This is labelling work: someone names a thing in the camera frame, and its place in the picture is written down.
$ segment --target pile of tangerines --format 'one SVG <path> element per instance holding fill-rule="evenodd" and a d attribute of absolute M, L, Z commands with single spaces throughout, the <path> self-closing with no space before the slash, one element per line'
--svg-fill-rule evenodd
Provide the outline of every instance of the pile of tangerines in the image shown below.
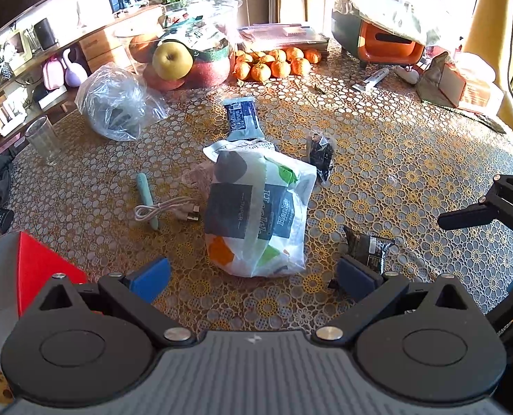
<path fill-rule="evenodd" d="M 242 50 L 235 52 L 235 69 L 233 74 L 239 80 L 249 78 L 264 82 L 271 76 L 285 78 L 290 74 L 300 76 L 310 73 L 311 64 L 318 64 L 322 55 L 316 49 L 308 49 L 303 52 L 296 47 L 286 49 L 273 49 L 265 53 L 252 51 L 247 53 Z"/>

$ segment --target metal screw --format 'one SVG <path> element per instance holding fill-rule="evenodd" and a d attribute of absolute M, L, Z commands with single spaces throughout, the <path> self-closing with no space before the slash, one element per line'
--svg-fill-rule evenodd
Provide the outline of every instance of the metal screw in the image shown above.
<path fill-rule="evenodd" d="M 191 337 L 191 331 L 186 328 L 170 328 L 164 331 L 164 338 L 170 341 L 185 341 Z"/>
<path fill-rule="evenodd" d="M 316 336 L 322 340 L 339 340 L 343 337 L 343 331 L 335 326 L 323 326 L 316 331 Z"/>

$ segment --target lace tablecloth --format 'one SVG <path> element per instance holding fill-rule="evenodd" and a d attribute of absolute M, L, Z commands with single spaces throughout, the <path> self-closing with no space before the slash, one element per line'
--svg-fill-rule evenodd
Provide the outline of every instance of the lace tablecloth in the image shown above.
<path fill-rule="evenodd" d="M 375 70 L 361 71 L 333 44 L 310 77 L 178 93 L 170 117 L 137 142 L 104 139 L 73 113 L 55 127 L 65 146 L 56 166 L 45 166 L 32 147 L 15 159 L 12 228 L 30 232 L 90 279 L 166 256 L 172 277 L 155 305 L 195 331 L 310 331 L 344 312 L 351 302 L 327 289 L 346 251 L 344 224 L 396 239 L 388 269 L 424 281 L 455 274 L 486 312 L 513 278 L 513 233 L 499 222 L 444 232 L 436 217 L 476 202 L 496 173 L 513 174 L 513 132 L 497 134 L 422 104 L 394 73 L 372 95 L 352 90 Z M 315 129 L 337 139 L 335 172 L 311 197 L 302 274 L 229 276 L 207 259 L 202 223 L 160 217 L 154 232 L 133 220 L 138 172 L 147 174 L 155 201 L 199 197 L 180 177 L 205 159 L 203 146 L 225 137 L 220 102 L 237 95 L 255 96 L 263 131 L 287 155 L 302 158 Z"/>

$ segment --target purple vase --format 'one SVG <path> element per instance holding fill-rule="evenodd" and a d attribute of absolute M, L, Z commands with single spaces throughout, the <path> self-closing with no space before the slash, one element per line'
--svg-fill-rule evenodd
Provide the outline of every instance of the purple vase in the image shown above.
<path fill-rule="evenodd" d="M 70 48 L 65 49 L 62 58 L 66 64 L 65 81 L 70 87 L 79 87 L 87 79 L 87 72 L 77 62 L 70 62 Z"/>

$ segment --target white logo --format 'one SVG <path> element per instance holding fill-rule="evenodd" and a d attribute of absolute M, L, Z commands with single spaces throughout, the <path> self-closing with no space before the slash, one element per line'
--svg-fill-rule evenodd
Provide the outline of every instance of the white logo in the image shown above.
<path fill-rule="evenodd" d="M 250 341 L 253 345 L 261 340 L 262 340 L 262 337 L 257 334 L 254 334 L 252 337 L 247 337 L 247 341 Z"/>

